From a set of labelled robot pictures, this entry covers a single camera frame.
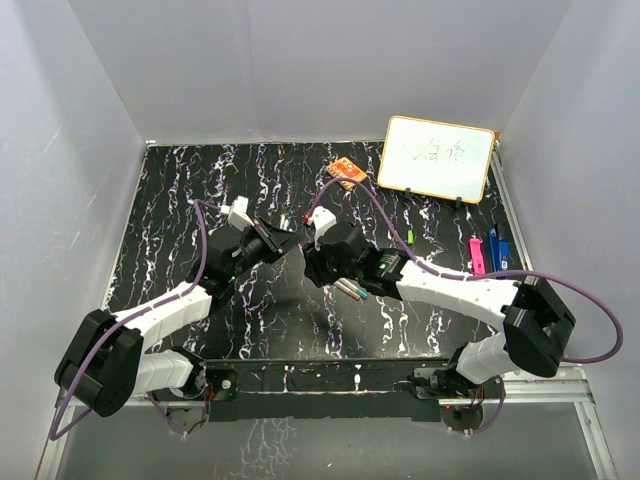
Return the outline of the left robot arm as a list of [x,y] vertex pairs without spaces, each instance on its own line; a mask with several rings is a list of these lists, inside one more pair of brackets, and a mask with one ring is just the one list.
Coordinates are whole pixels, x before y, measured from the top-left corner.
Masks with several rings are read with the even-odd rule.
[[101,417],[132,397],[170,389],[194,399],[206,387],[203,360],[182,347],[160,353],[151,347],[183,327],[226,306],[236,281],[260,263],[278,261],[300,234],[254,219],[244,230],[225,225],[208,239],[206,259],[175,289],[138,309],[88,313],[55,374],[55,383]]

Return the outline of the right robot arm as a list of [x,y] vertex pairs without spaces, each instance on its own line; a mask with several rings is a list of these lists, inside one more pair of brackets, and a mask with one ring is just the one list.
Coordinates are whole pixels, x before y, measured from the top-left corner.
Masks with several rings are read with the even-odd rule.
[[401,249],[376,247],[347,222],[328,227],[302,252],[304,274],[318,287],[347,279],[372,295],[430,304],[495,329],[495,335],[459,347],[445,367],[411,375],[413,387],[430,396],[469,397],[510,372],[552,378],[575,326],[574,316],[545,279],[472,280],[436,271]]

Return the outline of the teal capped white marker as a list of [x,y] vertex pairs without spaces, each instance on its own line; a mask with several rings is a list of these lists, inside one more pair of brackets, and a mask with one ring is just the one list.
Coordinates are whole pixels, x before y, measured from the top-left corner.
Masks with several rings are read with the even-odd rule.
[[360,298],[362,299],[367,299],[368,298],[368,294],[362,290],[359,286],[357,286],[356,284],[354,284],[353,282],[346,280],[346,279],[342,279],[341,282],[347,286],[350,290],[354,291]]

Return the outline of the orange capped white marker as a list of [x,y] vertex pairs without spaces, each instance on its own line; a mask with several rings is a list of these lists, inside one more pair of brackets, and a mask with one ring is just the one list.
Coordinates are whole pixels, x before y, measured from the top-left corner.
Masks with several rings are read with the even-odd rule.
[[360,300],[360,296],[357,292],[355,292],[354,290],[350,289],[349,287],[347,287],[346,285],[344,285],[342,282],[340,281],[336,281],[334,283],[334,286],[336,288],[338,288],[340,291],[342,291],[344,294],[348,295],[350,298],[359,301]]

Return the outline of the orange card packet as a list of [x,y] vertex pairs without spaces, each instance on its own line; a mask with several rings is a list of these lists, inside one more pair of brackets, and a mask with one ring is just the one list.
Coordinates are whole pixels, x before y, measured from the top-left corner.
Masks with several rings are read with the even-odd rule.
[[368,178],[367,173],[347,157],[333,161],[328,165],[327,170],[333,178],[341,178],[340,185],[347,191],[355,188],[353,180],[363,182]]

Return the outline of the pink clip tool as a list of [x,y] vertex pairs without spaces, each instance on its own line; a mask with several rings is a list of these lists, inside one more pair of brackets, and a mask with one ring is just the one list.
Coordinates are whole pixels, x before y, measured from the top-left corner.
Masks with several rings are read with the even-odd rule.
[[469,240],[469,250],[473,274],[476,276],[484,275],[486,273],[486,267],[482,252],[482,241],[479,238],[471,238]]

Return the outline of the small whiteboard yellow frame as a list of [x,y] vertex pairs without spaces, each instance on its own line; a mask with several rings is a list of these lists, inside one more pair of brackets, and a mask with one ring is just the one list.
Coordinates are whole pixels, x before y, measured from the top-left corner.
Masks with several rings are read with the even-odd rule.
[[377,183],[477,204],[484,195],[495,140],[489,129],[395,115],[388,122]]

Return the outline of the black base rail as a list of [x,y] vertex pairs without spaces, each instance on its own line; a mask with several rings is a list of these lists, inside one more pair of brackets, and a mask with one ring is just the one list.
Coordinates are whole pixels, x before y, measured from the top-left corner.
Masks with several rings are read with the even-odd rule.
[[471,404],[465,397],[427,393],[429,375],[445,365],[439,358],[208,360],[210,401],[205,394],[186,400],[167,390],[157,398],[172,406],[204,407],[211,422],[288,417],[438,422],[445,404]]

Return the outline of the aluminium frame rail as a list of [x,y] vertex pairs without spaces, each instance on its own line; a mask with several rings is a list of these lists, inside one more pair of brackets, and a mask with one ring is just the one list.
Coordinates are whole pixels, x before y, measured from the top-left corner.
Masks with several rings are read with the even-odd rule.
[[564,369],[430,399],[408,361],[213,363],[211,403],[163,395],[83,418],[41,479],[613,479],[586,379]]

